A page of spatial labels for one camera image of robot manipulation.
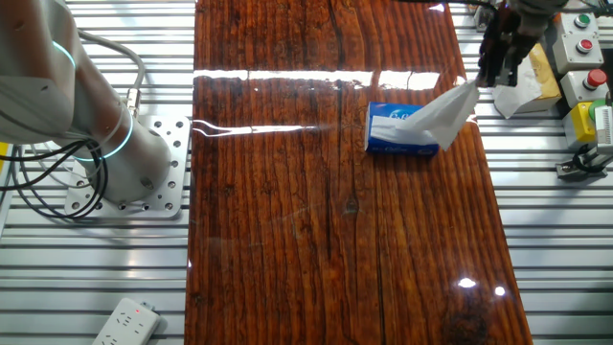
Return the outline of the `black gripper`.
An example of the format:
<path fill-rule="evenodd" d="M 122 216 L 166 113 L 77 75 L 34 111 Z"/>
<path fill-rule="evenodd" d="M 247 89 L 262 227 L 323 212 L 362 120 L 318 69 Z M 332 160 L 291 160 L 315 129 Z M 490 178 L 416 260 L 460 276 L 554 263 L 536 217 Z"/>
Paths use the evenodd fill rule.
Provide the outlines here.
<path fill-rule="evenodd" d="M 520 12 L 511 2 L 499 2 L 489 21 L 480 47 L 479 87 L 517 85 L 518 64 L 532 49 L 532 37 L 520 30 Z M 496 62 L 502 62 L 496 78 Z"/>

